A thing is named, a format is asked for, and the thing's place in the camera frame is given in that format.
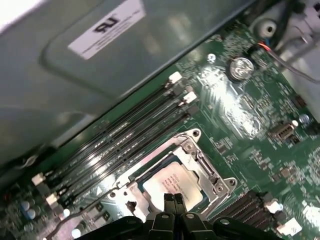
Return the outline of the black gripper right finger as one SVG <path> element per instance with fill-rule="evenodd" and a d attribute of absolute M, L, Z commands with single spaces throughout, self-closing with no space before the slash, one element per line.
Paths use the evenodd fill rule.
<path fill-rule="evenodd" d="M 229 217 L 210 224 L 202 215 L 187 212 L 182 194 L 175 194 L 178 228 L 185 240 L 276 240 L 278 237 Z"/>

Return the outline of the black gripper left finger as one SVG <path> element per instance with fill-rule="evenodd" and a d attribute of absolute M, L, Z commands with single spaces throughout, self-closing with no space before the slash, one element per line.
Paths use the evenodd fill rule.
<path fill-rule="evenodd" d="M 111 240 L 173 240 L 176 226 L 176 194 L 164 194 L 164 211 L 150 213 L 145 221 L 126 216 L 111 223 Z"/>

